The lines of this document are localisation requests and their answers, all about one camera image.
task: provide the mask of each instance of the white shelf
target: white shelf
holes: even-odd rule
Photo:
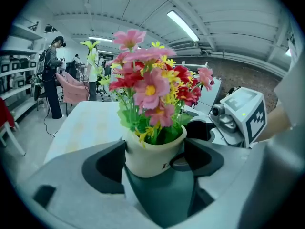
[[[36,101],[34,101],[34,97],[29,98],[28,100],[24,101],[22,104],[20,104],[17,108],[15,108],[13,111],[15,112],[14,119],[15,121],[22,116],[24,112],[26,112],[29,108],[31,108],[33,105],[36,104]]]
[[[3,47],[1,48],[0,55],[32,55],[40,53],[38,50],[16,47]]]
[[[12,24],[10,28],[10,35],[24,38],[30,41],[44,38],[43,36],[39,35],[37,32],[16,23]]]
[[[11,97],[11,96],[17,94],[17,93],[20,93],[20,92],[22,92],[22,91],[24,91],[24,90],[26,90],[26,89],[29,89],[29,88],[31,88],[31,85],[25,85],[25,86],[20,87],[20,88],[17,88],[17,89],[12,89],[12,90],[9,90],[8,92],[6,92],[6,93],[0,95],[0,97],[1,97],[3,100],[5,100],[5,99],[7,99],[7,98],[9,98],[9,97]]]
[[[4,72],[4,73],[0,73],[0,77],[7,76],[7,75],[10,75],[10,74],[16,74],[16,73],[20,73],[20,72],[25,72],[25,71],[33,71],[35,69],[36,68],[26,68],[26,69],[14,70],[14,71],[7,71],[7,72]]]

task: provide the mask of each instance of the fluorescent light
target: fluorescent light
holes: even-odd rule
[[[100,37],[92,37],[92,36],[90,36],[89,39],[94,39],[94,40],[99,40],[99,41],[106,41],[106,42],[112,42],[111,39],[100,38]]]
[[[291,57],[290,49],[287,50],[286,55],[288,55],[289,57]]]
[[[194,42],[199,41],[199,38],[195,35],[192,29],[178,16],[178,14],[176,14],[174,11],[170,11],[167,16],[175,21]]]
[[[112,52],[109,52],[109,51],[103,51],[103,50],[98,50],[99,52],[105,52],[105,53],[112,53]]]

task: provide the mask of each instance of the ceiling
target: ceiling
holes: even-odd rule
[[[276,0],[40,0],[37,9],[43,7],[51,12],[50,23],[77,43],[88,36],[113,39],[117,31],[130,28],[147,32],[142,47],[155,41],[168,46],[191,41],[167,16],[174,10],[200,39],[193,54],[200,52],[198,48],[225,51],[285,71],[290,63],[285,55],[289,20]],[[101,42],[99,47],[121,52],[111,42]]]

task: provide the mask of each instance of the pink chair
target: pink chair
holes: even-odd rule
[[[82,101],[88,101],[89,88],[86,83],[79,82],[75,80],[69,73],[64,73],[66,79],[56,73],[56,78],[61,84],[63,101],[66,103],[66,114],[68,116],[67,103],[78,104]]]

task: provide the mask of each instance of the white pot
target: white pot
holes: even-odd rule
[[[180,137],[163,145],[151,145],[144,142],[145,147],[139,142],[139,137],[128,130],[125,141],[127,143],[126,166],[136,176],[149,178],[161,174],[170,168],[170,161],[182,148],[186,138],[186,129]]]

